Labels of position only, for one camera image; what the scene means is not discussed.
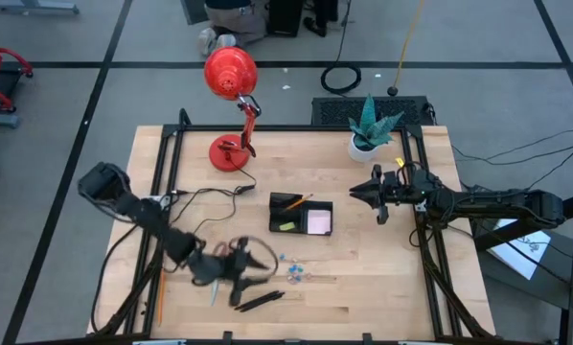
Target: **white pot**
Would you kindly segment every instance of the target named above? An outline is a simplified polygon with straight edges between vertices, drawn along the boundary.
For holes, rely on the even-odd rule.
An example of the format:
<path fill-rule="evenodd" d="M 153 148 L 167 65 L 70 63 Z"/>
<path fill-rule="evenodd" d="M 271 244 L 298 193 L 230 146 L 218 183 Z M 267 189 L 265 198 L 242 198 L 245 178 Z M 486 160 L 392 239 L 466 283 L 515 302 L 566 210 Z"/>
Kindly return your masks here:
<path fill-rule="evenodd" d="M 348 154 L 351 155 L 351 158 L 357 162 L 367 162 L 370 161 L 372 158 L 376 157 L 376 153 L 378 152 L 379 147 L 375 147 L 372 150 L 364 151 L 360 150 L 355 146 L 355 135 L 351 138 L 351 144 L 348 146 Z"/>

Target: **wooden tabletop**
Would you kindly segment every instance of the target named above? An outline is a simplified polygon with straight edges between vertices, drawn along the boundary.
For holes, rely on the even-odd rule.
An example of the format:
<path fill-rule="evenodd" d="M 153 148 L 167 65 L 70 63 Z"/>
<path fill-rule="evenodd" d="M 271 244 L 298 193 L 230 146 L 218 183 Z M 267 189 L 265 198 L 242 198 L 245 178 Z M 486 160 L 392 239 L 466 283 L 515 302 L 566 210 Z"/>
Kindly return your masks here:
<path fill-rule="evenodd" d="M 139 197 L 149 194 L 160 133 L 160 126 L 137 129 L 127 173 L 131 188 Z M 219 172 L 212 167 L 208 148 L 221 134 L 224 133 L 185 133 L 178 189 L 233 190 L 251 184 L 241 172 Z M 224 331 L 232 331 L 237 339 L 355 340 L 361 339 L 363 333 L 371 333 L 374 340 L 433 339 L 421 255 L 418 248 L 408 243 L 408 235 L 415 228 L 412 207 L 388 205 L 390 218 L 386 224 L 377 225 L 377 212 L 348 195 L 349 188 L 369 179 L 374 164 L 381 164 L 386 172 L 399 167 L 396 158 L 402 157 L 401 138 L 399 134 L 395 136 L 394 142 L 379 149 L 374 161 L 362 164 L 348 155 L 349 132 L 256 131 L 252 144 L 257 158 L 251 158 L 244 169 L 258 180 L 257 188 L 236 198 L 237 212 L 232 218 L 206 222 L 197 235 L 208 242 L 209 250 L 217 242 L 253 235 L 266 241 L 278 254 L 285 254 L 286 261 L 281 262 L 270 283 L 247 289 L 242 302 L 275 289 L 286 291 L 285 296 L 240 313 L 228 306 L 231 286 L 220 284 L 218 299 L 211 307 L 211 289 L 194 287 L 190 271 L 179 270 L 167 275 L 163 321 L 158 325 L 155 313 L 152 337 L 214 339 L 221 338 Z M 459 190 L 447 129 L 424 127 L 424 141 L 433 173 L 450 188 Z M 411 147 L 416 154 L 413 141 Z M 270 192 L 314 193 L 312 200 L 332 201 L 332 235 L 270 233 Z M 173 217 L 186 200 L 187 196 L 174 206 Z M 175 225 L 182 231 L 193 231 L 203 219 L 222 218 L 231 211 L 230 197 L 208 193 L 198 196 Z M 470 231 L 464 219 L 452 225 Z M 127 229 L 126 224 L 115 223 L 110 246 Z M 140 238 L 138 231 L 126 240 L 106 268 L 96 313 L 100 325 L 120 306 L 131 288 Z M 455 292 L 480 324 L 494 333 L 472 239 L 446 230 L 445 244 Z M 250 249 L 255 257 L 269 259 L 259 246 L 253 244 Z M 296 259 L 311 278 L 290 284 L 287 269 L 292 265 L 291 259 Z M 166 260 L 165 265 L 172 267 L 173 263 Z M 438 296 L 444 332 L 450 334 L 446 300 L 440 290 Z M 136 318 L 136 330 L 141 330 L 142 319 L 141 315 Z"/>

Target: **red desk lamp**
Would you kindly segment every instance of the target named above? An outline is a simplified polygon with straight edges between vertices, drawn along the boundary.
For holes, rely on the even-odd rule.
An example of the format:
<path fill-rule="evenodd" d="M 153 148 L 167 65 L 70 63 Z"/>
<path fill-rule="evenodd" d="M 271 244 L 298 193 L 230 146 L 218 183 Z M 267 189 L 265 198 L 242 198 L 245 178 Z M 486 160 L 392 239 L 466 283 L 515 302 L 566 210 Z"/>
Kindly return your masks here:
<path fill-rule="evenodd" d="M 250 95 L 257 84 L 257 66 L 245 51 L 225 47 L 214 51 L 206 61 L 203 74 L 210 89 L 225 100 L 240 101 L 238 108 L 246 115 L 241 136 L 225 134 L 210 146 L 210 161 L 219 170 L 233 172 L 241 169 L 248 158 L 256 156 L 250 145 L 255 120 L 261 109 Z"/>

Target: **person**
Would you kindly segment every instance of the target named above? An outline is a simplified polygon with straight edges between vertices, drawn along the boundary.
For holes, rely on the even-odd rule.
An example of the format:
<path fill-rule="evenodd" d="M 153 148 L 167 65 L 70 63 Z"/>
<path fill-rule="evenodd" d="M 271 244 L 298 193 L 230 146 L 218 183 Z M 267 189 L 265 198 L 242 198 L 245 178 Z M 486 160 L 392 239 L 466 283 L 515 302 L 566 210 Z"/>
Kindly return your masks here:
<path fill-rule="evenodd" d="M 337 21 L 337 0 L 314 0 L 314 15 L 316 20 L 304 18 L 304 27 L 313 33 L 325 37 L 327 35 L 327 22 Z"/>
<path fill-rule="evenodd" d="M 263 6 L 251 0 L 205 0 L 210 28 L 197 40 L 199 52 L 210 55 L 222 47 L 245 45 L 265 37 L 267 33 Z"/>

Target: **lamp base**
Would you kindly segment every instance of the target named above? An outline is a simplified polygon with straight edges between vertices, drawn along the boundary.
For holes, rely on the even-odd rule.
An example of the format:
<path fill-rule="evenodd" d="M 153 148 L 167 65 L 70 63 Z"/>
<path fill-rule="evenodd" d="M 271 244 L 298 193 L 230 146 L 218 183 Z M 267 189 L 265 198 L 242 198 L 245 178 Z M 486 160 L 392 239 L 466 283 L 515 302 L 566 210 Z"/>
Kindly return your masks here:
<path fill-rule="evenodd" d="M 234 172 L 243 168 L 248 162 L 250 152 L 247 150 L 234 150 L 226 152 L 218 147 L 225 141 L 236 143 L 236 146 L 241 148 L 241 138 L 239 135 L 221 135 L 210 146 L 210 162 L 212 162 L 212 165 L 215 168 L 222 172 Z"/>

